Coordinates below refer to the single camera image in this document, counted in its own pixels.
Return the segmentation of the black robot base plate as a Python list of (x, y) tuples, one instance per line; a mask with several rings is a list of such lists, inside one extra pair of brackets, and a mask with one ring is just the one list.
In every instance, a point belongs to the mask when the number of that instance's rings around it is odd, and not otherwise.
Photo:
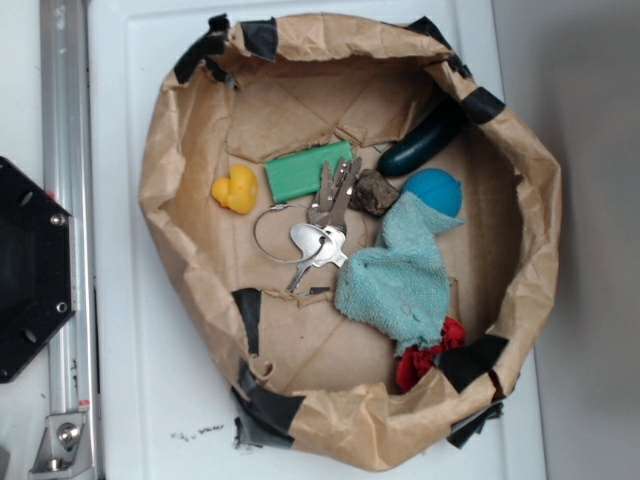
[(14, 381), (74, 313), (69, 213), (1, 159), (1, 382)]

